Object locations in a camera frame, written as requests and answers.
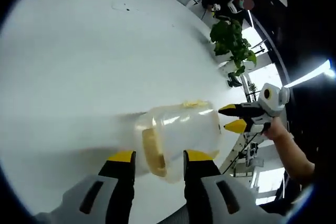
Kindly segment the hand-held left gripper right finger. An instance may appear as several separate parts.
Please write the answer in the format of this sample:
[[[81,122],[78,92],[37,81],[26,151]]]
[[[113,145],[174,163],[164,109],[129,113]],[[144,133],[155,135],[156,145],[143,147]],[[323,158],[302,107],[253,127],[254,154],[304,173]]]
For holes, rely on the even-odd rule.
[[[195,150],[183,155],[189,223],[282,223],[280,214],[256,205],[249,189],[221,174],[209,155]]]

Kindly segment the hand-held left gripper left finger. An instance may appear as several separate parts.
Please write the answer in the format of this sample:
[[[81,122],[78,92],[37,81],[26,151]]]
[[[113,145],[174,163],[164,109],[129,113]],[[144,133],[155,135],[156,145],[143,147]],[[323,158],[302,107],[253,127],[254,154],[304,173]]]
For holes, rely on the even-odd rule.
[[[135,151],[109,157],[98,174],[67,190],[51,212],[38,213],[36,223],[128,223],[134,199]]]

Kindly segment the person's right hand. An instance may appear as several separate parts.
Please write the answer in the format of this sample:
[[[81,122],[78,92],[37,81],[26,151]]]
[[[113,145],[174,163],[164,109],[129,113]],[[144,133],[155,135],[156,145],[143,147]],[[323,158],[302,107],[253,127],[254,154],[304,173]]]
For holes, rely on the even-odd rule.
[[[292,134],[287,131],[279,117],[272,119],[270,127],[264,131],[264,135],[274,142],[293,139]]]

